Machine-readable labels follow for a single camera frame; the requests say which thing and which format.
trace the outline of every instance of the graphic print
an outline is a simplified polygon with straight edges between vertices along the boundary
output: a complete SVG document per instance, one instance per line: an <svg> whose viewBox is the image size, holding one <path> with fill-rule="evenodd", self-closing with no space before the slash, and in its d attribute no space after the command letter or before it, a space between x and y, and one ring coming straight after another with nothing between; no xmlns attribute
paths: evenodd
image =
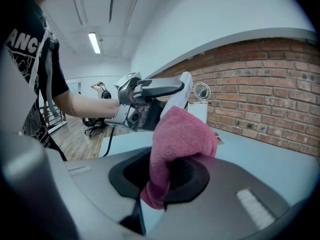
<svg viewBox="0 0 320 240"><path fill-rule="evenodd" d="M24 47L22 47L21 45L18 45L18 46L16 45L18 40L21 39L20 36L24 36L24 37L26 36L24 33L20 33L20 36L16 38L17 35L14 37L13 35L11 35L12 38L9 39L10 40L9 42L7 42L8 51L11 55L12 60L17 65L19 71L21 72L25 80L29 82L31 77L32 67L35 61L35 56L28 54L28 51L26 49L27 45L25 45ZM32 38L31 40L33 40L33 42L38 43L37 39ZM35 79L35 84L34 84L35 92L37 92L38 87L39 87L39 75L37 74ZM39 140L41 143L45 144L45 146L48 147L50 145L50 142L49 142L50 137L48 135L48 129L46 125L42 124L41 114L37 108L38 102L39 101L37 99L36 102L33 104L24 122L22 130L25 135L36 138L37 140Z"/></svg>

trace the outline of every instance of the brick wall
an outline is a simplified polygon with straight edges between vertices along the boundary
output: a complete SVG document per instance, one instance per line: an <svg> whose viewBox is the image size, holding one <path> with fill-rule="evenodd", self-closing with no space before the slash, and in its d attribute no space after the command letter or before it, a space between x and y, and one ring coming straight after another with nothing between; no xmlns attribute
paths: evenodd
<svg viewBox="0 0 320 240"><path fill-rule="evenodd" d="M312 156L320 152L320 53L286 38L228 44L155 77L189 71L210 86L207 124ZM195 96L191 93L190 102Z"/></svg>

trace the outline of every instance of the black cable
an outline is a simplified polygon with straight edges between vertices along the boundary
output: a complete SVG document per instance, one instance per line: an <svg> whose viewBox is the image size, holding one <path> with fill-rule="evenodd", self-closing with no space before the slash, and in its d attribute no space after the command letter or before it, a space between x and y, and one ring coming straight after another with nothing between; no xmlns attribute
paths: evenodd
<svg viewBox="0 0 320 240"><path fill-rule="evenodd" d="M111 141L112 141L112 137L113 137L113 135L114 135L114 131L115 131L115 128L112 127L112 130L111 130L111 133L110 133L110 139L109 139L108 149L107 149L107 151L105 152L105 154L103 155L103 157L105 157L106 155L109 154L109 150L110 150L110 147L111 147Z"/></svg>

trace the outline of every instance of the pink cloth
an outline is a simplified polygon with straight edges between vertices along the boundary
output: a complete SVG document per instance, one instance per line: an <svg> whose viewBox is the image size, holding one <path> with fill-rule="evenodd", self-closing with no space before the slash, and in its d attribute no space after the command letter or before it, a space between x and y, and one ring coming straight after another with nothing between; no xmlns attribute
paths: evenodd
<svg viewBox="0 0 320 240"><path fill-rule="evenodd" d="M170 190L168 164L176 158L195 154L214 157L217 140L211 128L186 110L173 106L156 126L152 138L150 180L140 198L150 207L161 210Z"/></svg>

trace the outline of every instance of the small mirror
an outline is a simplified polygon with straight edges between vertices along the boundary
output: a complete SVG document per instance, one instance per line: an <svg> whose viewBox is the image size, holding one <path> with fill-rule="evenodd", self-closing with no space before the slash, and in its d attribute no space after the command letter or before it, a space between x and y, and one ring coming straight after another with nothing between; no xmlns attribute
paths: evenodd
<svg viewBox="0 0 320 240"><path fill-rule="evenodd" d="M199 100L207 100L211 95L209 86L204 82L196 83L193 87L193 92L195 97Z"/></svg>

